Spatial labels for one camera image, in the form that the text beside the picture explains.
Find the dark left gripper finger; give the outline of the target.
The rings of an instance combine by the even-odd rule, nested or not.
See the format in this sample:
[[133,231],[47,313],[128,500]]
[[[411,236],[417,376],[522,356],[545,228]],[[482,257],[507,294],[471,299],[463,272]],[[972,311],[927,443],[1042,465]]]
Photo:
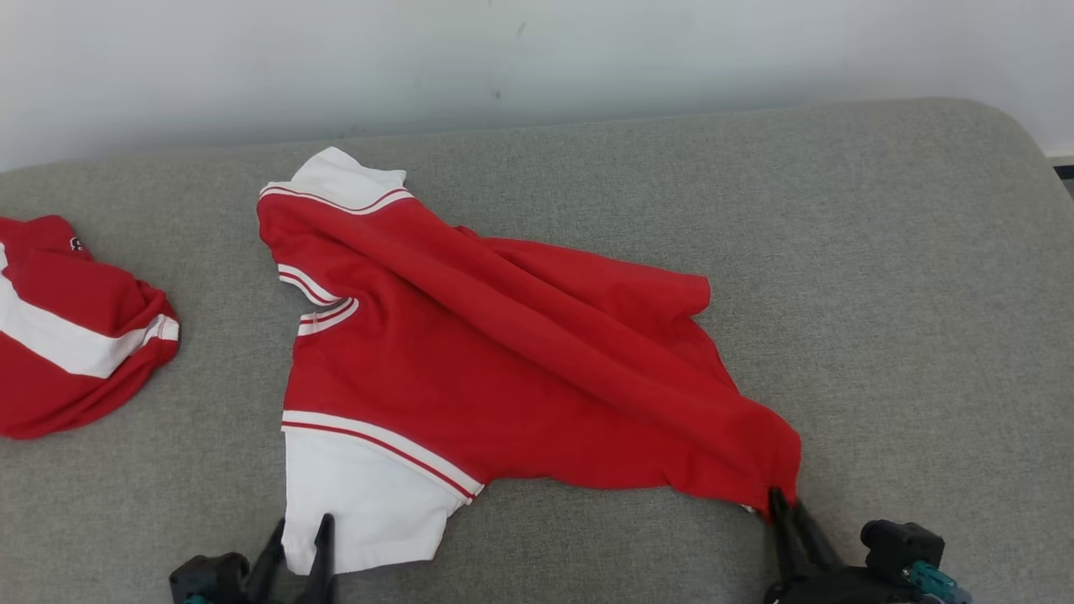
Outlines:
[[297,595],[302,604],[336,603],[335,575],[335,519],[332,513],[323,515],[314,540],[315,557],[303,591]]
[[252,572],[247,577],[248,603],[274,603],[273,588],[279,567],[284,564],[284,527],[285,520],[281,518],[253,561]]

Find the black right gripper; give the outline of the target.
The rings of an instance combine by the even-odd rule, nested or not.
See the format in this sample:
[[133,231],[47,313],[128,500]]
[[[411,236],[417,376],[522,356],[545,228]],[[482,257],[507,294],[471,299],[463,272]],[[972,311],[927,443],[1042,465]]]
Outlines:
[[915,603],[916,589],[882,580],[866,567],[841,567],[821,524],[803,500],[790,503],[781,488],[768,494],[778,577],[764,603]]

